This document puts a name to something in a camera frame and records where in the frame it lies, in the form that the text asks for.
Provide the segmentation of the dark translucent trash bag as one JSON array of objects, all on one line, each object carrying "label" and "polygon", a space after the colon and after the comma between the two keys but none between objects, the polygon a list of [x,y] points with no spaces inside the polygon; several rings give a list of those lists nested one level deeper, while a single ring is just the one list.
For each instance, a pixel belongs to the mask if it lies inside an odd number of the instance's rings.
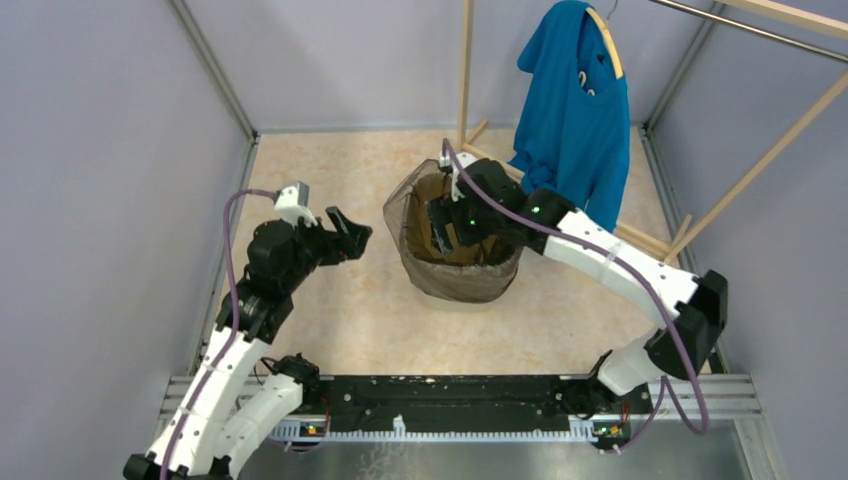
[{"label": "dark translucent trash bag", "polygon": [[489,236],[461,246],[453,226],[447,227],[452,251],[444,255],[434,242],[427,203],[448,196],[451,181],[427,159],[412,170],[383,204],[383,218],[411,284],[429,299],[489,304],[509,289],[519,271],[522,251]]}]

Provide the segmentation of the cream plastic trash bin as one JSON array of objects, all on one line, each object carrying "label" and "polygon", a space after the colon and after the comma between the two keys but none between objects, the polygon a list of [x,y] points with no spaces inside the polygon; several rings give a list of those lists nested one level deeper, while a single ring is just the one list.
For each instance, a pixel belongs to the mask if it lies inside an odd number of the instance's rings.
[{"label": "cream plastic trash bin", "polygon": [[459,312],[459,313],[475,313],[485,312],[490,310],[496,301],[486,303],[468,303],[453,300],[446,300],[439,297],[431,296],[418,291],[416,293],[419,301],[430,309],[444,312]]}]

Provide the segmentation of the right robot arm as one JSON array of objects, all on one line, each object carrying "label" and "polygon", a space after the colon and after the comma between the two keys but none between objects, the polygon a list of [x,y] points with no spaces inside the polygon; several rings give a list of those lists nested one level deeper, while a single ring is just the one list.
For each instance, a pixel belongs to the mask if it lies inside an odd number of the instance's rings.
[{"label": "right robot arm", "polygon": [[442,255],[487,237],[527,248],[593,277],[648,315],[655,326],[603,354],[563,403],[585,419],[612,412],[635,388],[671,378],[689,381],[700,414],[708,415],[700,369],[728,320],[728,280],[709,270],[681,270],[640,251],[546,188],[530,194],[491,159],[442,156],[447,190],[426,204],[433,244]]}]

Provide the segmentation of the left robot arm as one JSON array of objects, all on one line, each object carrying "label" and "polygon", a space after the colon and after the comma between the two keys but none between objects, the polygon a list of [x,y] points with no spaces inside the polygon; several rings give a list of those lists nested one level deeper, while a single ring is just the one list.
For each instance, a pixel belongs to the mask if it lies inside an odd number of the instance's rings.
[{"label": "left robot arm", "polygon": [[127,479],[235,479],[264,439],[292,412],[319,404],[318,368],[300,355],[272,368],[241,407],[235,405],[253,367],[293,310],[293,294],[321,266],[359,259],[373,233],[338,208],[333,227],[297,215],[260,224],[248,245],[243,277],[221,305],[207,353],[161,435],[127,460]]}]

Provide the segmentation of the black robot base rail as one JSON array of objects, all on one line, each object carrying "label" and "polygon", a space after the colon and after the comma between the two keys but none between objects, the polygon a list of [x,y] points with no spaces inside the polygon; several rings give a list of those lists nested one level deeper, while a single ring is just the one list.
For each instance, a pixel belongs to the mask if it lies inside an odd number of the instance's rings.
[{"label": "black robot base rail", "polygon": [[583,377],[560,375],[339,375],[304,395],[299,415],[329,419],[333,433],[566,431],[579,420],[647,414],[646,385],[616,397]]}]

